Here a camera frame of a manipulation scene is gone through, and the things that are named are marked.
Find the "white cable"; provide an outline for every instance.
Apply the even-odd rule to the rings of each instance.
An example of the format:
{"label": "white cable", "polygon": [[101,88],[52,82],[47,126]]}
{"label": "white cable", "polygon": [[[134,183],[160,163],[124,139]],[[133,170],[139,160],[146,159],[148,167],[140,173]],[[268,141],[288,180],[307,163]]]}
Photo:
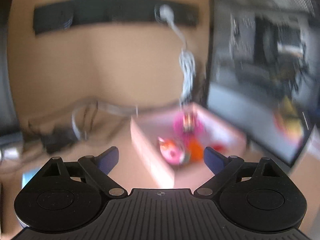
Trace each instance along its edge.
{"label": "white cable", "polygon": [[187,50],[186,38],[180,29],[174,24],[174,13],[170,6],[166,4],[161,5],[159,8],[159,13],[160,19],[168,23],[169,27],[175,32],[175,34],[182,40],[183,43],[183,48],[179,56],[179,64],[184,76],[180,102],[184,102],[186,99],[188,99],[193,89],[193,79],[196,76],[195,57],[191,51]]}

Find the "orange object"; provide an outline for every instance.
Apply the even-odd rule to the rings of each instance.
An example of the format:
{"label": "orange object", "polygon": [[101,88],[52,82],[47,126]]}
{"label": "orange object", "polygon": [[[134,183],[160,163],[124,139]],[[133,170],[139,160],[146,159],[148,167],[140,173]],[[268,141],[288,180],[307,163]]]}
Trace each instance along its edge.
{"label": "orange object", "polygon": [[197,162],[203,159],[204,148],[195,137],[190,139],[187,149],[190,152],[190,160],[192,162]]}

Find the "pink box wall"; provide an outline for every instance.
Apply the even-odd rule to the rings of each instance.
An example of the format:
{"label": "pink box wall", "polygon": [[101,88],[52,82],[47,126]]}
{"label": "pink box wall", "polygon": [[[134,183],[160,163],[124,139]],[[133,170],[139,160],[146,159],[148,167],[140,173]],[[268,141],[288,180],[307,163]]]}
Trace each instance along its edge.
{"label": "pink box wall", "polygon": [[[204,124],[206,133],[200,140],[204,147],[214,142],[223,142],[228,145],[225,156],[243,156],[246,150],[244,133],[195,103],[183,109],[196,112],[197,117]],[[181,109],[177,107],[132,117],[131,138],[138,155],[160,188],[190,188],[193,192],[209,180],[213,173],[203,161],[188,163],[184,166],[171,166],[162,157],[157,139],[158,136],[176,138],[172,123],[180,111]]]}

